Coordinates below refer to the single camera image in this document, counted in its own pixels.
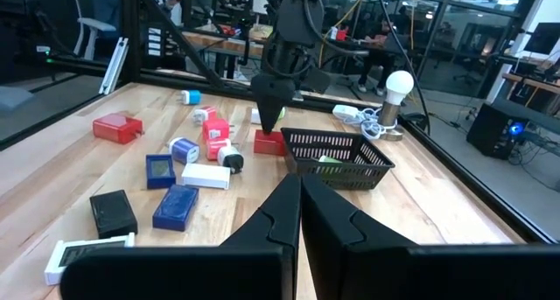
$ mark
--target black basket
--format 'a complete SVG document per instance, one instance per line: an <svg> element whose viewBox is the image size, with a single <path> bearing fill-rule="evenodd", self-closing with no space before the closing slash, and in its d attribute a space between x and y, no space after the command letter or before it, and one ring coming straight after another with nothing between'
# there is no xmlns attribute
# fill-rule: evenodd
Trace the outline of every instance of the black basket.
<svg viewBox="0 0 560 300"><path fill-rule="evenodd" d="M288 171L315 173L339 190L374 189L395 165L362 134L282 128ZM321 156L342 164L319 162Z"/></svg>

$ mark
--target floor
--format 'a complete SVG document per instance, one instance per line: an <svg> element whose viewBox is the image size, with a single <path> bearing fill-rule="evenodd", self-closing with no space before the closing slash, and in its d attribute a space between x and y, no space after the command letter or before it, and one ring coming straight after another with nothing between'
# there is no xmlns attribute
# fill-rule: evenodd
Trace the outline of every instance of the floor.
<svg viewBox="0 0 560 300"><path fill-rule="evenodd" d="M251 66L242 68L241 73L250 79L256 72L258 63L253 62ZM332 85L327 89L327 94L342 97L355 98L347 87L338 85L336 76L332 78ZM48 82L47 80L34 80L25 84L15 86L33 88ZM87 101L97 94L100 79L81 76L35 94L33 103L27 104L12 117L0 118L0 141L6 136L31 126L48 116L56 114L64 108ZM368 85L372 87L374 79L370 79ZM455 94L445 94L436 91L424 91L427 109L447 121L459 122L465 130L469 130L472 121L467 121L468 107L479 107L480 100L474 100ZM378 96L368 92L359 93L366 101L381 101ZM408 106L404 112L419 111L420 108L413 101L408 100ZM466 135L455 128L446 125L436 117L430 118L431 137L439 143L447 152L455 157L467 170L472 172L483 183L494 192L502 196L513 206L518 207L522 213L542 227L547 233L560 238L560 193L553 191L523 170L521 166L511 165L507 161L484 157L478 150L466 141ZM535 151L539 153L534 160L525 165L525 169L533 174L544 184L554 187L560 179L557 171L559 159L550 154L542 154L539 150L528 153L526 159L530 159Z"/></svg>

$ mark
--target white light bulb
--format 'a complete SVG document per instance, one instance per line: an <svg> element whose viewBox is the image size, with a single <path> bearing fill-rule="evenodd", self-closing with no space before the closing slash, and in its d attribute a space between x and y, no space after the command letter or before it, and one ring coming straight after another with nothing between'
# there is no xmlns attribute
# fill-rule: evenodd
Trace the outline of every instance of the white light bulb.
<svg viewBox="0 0 560 300"><path fill-rule="evenodd" d="M387 98L385 102L401 105L404 97L412 91L414 79L407 71L396 71L387 78Z"/></svg>

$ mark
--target white box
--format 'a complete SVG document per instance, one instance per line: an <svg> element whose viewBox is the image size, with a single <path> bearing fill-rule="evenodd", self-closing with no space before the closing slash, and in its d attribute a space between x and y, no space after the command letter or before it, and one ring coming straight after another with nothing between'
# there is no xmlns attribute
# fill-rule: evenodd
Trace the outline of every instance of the white box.
<svg viewBox="0 0 560 300"><path fill-rule="evenodd" d="M56 242L54 250L51 254L49 262L46 264L45 269L45 282L47 285L52 286L60 283L60 278L64 269L66 269L66 264L60 266L62 263L62 258L68 248L84 247L84 246L94 246L100 244L118 243L122 242L122 246L129 248L134 247L134 233L129 233L129 235L121 235L108 239L101 240L91 240L91 241L70 241L64 242L62 240Z"/></svg>
<svg viewBox="0 0 560 300"><path fill-rule="evenodd" d="M187 164L181 174L183 185L214 187L227 190L231 170L206 164Z"/></svg>

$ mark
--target white power adapter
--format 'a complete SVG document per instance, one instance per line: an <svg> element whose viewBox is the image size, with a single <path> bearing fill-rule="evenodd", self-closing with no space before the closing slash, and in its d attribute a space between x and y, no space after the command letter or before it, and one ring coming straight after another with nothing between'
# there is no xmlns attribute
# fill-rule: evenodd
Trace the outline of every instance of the white power adapter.
<svg viewBox="0 0 560 300"><path fill-rule="evenodd" d="M346 119L356 118L358 116L358 114L360 113L360 111L359 111L359 109L357 109L355 107L350 107L350 106L343 105L343 104L337 104L332 109L332 113L334 114L334 116L336 116L340 120L346 120Z"/></svg>

